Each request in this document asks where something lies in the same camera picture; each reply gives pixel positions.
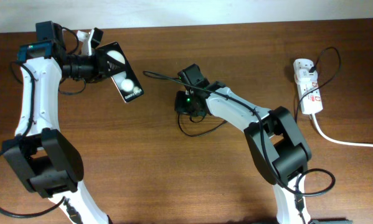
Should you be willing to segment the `white power strip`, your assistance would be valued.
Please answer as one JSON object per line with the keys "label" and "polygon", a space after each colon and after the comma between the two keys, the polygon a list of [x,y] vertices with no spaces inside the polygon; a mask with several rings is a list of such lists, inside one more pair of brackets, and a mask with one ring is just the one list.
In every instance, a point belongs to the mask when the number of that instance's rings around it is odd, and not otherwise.
{"label": "white power strip", "polygon": [[[294,71],[298,67],[302,67],[308,68],[310,72],[310,69],[313,67],[313,65],[313,61],[305,58],[299,58],[293,62]],[[298,90],[299,99],[301,100],[301,112],[307,115],[319,113],[323,109],[323,104],[321,101],[320,92],[318,90],[318,81],[304,83],[301,85],[296,83],[296,86]]]}

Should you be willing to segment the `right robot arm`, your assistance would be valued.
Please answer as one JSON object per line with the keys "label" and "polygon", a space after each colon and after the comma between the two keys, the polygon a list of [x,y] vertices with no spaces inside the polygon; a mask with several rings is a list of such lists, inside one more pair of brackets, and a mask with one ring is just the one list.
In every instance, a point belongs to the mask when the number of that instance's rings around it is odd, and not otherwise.
{"label": "right robot arm", "polygon": [[308,223],[303,190],[311,150],[291,113],[282,106],[256,106],[224,83],[211,83],[196,64],[181,70],[177,80],[186,88],[177,93],[178,113],[222,118],[244,133],[255,167],[273,187],[277,222]]}

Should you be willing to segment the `white USB wall adapter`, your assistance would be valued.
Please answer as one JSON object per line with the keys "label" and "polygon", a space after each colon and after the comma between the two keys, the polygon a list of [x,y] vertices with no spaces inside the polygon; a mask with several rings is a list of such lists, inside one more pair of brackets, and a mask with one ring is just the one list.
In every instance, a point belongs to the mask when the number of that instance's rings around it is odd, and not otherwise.
{"label": "white USB wall adapter", "polygon": [[295,82],[299,85],[316,82],[318,80],[317,71],[310,73],[308,68],[298,67],[295,70]]}

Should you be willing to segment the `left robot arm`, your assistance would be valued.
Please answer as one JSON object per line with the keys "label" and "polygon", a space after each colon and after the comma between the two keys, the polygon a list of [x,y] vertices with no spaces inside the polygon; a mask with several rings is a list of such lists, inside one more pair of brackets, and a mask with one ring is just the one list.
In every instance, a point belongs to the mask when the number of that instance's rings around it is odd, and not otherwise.
{"label": "left robot arm", "polygon": [[2,144],[4,158],[27,191],[55,203],[72,223],[111,223],[84,184],[80,153],[60,132],[58,94],[61,80],[100,82],[113,75],[110,63],[125,71],[126,59],[107,54],[120,54],[116,43],[99,46],[103,31],[98,28],[74,34],[83,45],[79,55],[67,51],[61,25],[47,21],[35,28],[37,41],[22,45],[17,54],[23,78],[21,118],[14,139]]}

